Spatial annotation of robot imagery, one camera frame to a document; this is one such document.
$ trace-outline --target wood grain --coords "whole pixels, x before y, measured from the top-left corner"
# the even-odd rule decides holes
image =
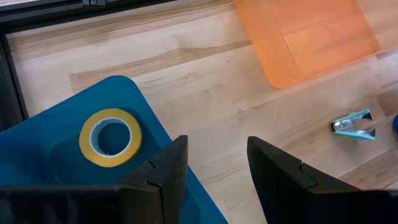
[[[396,3],[381,1],[359,5],[388,49]],[[175,1],[7,37],[30,116],[110,75],[132,78],[168,134],[188,135],[189,165],[230,223],[266,221],[246,156],[252,135],[357,187],[398,188],[396,51],[276,89],[231,0]],[[376,141],[331,133],[331,121],[365,108]]]
[[[398,182],[398,155],[391,149],[340,177],[364,190],[383,189]]]

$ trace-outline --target blue tray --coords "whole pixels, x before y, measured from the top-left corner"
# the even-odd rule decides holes
[[[143,136],[136,156],[113,168],[87,160],[78,144],[84,122],[106,108],[120,108],[132,114]],[[126,77],[114,76],[1,133],[0,184],[110,185],[171,142],[136,84]],[[180,222],[227,223],[191,169]]]

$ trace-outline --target black frame rail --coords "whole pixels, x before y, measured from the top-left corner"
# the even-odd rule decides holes
[[[174,0],[36,0],[0,6],[0,132],[28,113],[6,34]]]

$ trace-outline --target orange bin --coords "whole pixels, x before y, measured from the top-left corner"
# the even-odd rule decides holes
[[[277,88],[380,51],[356,0],[234,0],[234,4]]]

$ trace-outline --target yellow tape roll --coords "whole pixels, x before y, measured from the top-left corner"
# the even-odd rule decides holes
[[[98,145],[100,131],[111,123],[126,125],[130,133],[127,146],[115,155],[105,154]],[[137,120],[121,109],[106,109],[91,115],[84,123],[79,137],[83,155],[101,167],[115,167],[125,163],[138,152],[141,142],[142,131]]]

